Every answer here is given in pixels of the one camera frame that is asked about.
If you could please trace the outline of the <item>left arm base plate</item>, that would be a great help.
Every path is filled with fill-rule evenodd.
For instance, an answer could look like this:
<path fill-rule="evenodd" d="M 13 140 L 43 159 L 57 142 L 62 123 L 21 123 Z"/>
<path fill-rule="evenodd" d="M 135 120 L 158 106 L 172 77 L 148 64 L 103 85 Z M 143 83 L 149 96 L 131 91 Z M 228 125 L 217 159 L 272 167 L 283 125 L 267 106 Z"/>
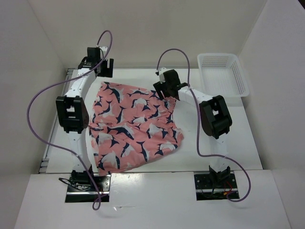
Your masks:
<path fill-rule="evenodd" d="M 93 176 L 97 189 L 92 181 L 86 177 L 83 180 L 75 180 L 70 177 L 59 178 L 59 181 L 67 185 L 65 203 L 93 203 L 98 200 L 98 192 L 101 195 L 101 202 L 110 200 L 111 175 Z"/>

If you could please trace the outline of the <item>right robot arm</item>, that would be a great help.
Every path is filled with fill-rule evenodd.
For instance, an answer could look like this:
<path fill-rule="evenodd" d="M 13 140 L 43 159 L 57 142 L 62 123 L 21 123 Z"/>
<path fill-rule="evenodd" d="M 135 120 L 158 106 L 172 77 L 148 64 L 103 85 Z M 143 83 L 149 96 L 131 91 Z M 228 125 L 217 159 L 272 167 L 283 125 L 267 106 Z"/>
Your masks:
<path fill-rule="evenodd" d="M 174 69 L 161 68 L 155 71 L 159 81 L 153 86 L 161 99 L 173 97 L 195 106 L 197 111 L 196 150 L 200 157 L 217 157 L 219 160 L 209 165 L 208 175 L 212 189 L 224 185 L 231 173 L 229 166 L 222 164 L 227 159 L 226 139 L 232 126 L 232 118 L 221 96 L 211 96 L 193 89 L 189 82 L 182 83 Z M 200 153 L 200 130 L 210 138 L 212 153 Z"/>

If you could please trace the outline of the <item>pink shark print shorts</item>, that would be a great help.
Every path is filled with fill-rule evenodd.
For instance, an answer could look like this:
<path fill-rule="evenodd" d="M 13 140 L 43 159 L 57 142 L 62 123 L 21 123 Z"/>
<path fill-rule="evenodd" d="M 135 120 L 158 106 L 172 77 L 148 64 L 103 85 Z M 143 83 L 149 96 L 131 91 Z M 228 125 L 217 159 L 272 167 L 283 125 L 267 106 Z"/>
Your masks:
<path fill-rule="evenodd" d="M 171 154 L 183 134 L 173 120 L 176 99 L 154 90 L 102 82 L 89 136 L 100 176 L 125 172 Z"/>

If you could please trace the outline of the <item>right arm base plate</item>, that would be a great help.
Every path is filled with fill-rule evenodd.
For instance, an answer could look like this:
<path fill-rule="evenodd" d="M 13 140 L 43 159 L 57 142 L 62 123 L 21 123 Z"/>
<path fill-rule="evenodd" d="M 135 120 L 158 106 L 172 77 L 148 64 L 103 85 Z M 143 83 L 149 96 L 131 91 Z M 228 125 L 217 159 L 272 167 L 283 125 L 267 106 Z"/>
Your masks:
<path fill-rule="evenodd" d="M 229 177 L 219 184 L 212 183 L 208 172 L 196 172 L 193 176 L 197 201 L 223 200 L 226 199 L 227 194 L 230 199 L 240 199 L 234 172 L 231 172 Z"/>

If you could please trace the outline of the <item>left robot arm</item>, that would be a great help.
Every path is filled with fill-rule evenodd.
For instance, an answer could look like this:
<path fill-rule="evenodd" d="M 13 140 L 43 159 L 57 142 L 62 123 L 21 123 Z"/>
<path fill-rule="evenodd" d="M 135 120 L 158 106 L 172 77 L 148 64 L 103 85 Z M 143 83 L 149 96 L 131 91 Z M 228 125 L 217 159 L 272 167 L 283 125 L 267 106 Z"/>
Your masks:
<path fill-rule="evenodd" d="M 112 77 L 113 59 L 107 59 L 110 47 L 89 47 L 71 78 L 71 84 L 65 95 L 56 99 L 56 108 L 60 126 L 67 134 L 70 151 L 74 156 L 71 177 L 61 182 L 79 190 L 88 191 L 94 188 L 95 178 L 86 146 L 86 128 L 89 125 L 89 114 L 85 97 L 97 77 Z"/>

